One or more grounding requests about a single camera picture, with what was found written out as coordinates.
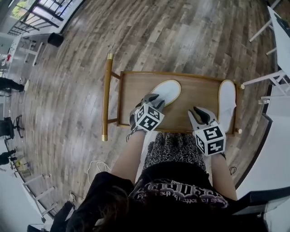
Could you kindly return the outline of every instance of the red object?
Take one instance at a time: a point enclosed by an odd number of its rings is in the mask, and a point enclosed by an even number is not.
[[[10,60],[10,57],[11,57],[11,55],[9,54],[9,55],[7,56],[7,61],[9,61],[9,60]]]

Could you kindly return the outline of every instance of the black trash bin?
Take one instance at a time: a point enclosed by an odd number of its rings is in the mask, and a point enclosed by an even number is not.
[[[64,41],[64,37],[61,36],[60,34],[56,34],[54,32],[49,36],[49,38],[47,40],[47,42],[49,44],[51,44],[55,47],[59,47],[60,45],[62,45],[63,41]]]

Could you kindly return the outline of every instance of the wooden floor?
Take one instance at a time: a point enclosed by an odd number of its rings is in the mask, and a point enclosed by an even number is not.
[[[32,184],[48,207],[57,212],[72,190],[85,196],[92,160],[110,167],[125,145],[127,129],[109,125],[109,140],[101,140],[104,64],[114,53],[113,70],[166,71],[221,77],[238,82],[273,72],[273,34],[267,29],[249,38],[269,16],[263,0],[94,0],[86,1],[64,31],[60,48],[46,45],[36,67],[15,65],[11,77],[30,80],[26,93],[11,97],[11,115],[23,115],[23,150],[33,176],[51,179]],[[235,183],[249,165],[267,120],[257,100],[268,82],[246,87],[240,114],[241,135],[227,139],[227,161],[237,168]],[[116,116],[117,89],[111,82],[109,113]]]

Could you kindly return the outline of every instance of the green foliage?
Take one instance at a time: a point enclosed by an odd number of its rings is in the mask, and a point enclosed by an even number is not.
[[[14,9],[12,10],[12,15],[14,16],[14,17],[16,17],[16,18],[18,18],[18,19],[20,19],[21,18],[21,16],[23,15],[23,9],[22,8],[20,8],[19,6],[21,6],[21,7],[26,7],[26,5],[27,5],[27,2],[26,1],[23,1],[23,2],[19,2],[15,7],[14,7]]]

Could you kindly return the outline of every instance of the black t-shirt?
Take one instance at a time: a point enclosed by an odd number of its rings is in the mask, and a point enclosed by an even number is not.
[[[142,203],[148,196],[158,196],[167,204],[178,202],[185,211],[197,202],[219,209],[228,207],[231,202],[216,192],[208,175],[194,164],[155,164],[142,172],[135,186],[130,180],[101,172],[95,176],[84,202],[70,218],[67,232],[82,230],[84,224],[93,228],[102,218],[106,205],[115,200],[116,194],[122,194],[120,190],[136,202]]]

